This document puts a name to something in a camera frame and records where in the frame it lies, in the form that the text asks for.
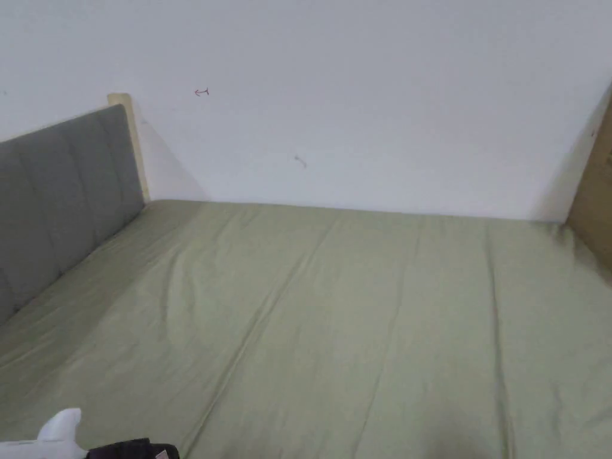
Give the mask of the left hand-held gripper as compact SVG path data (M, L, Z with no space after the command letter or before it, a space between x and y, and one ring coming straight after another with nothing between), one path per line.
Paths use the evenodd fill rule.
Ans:
M1 458L180 458L176 446L148 438L111 443L88 452L76 442L81 410L69 408L47 421L34 440L1 443Z

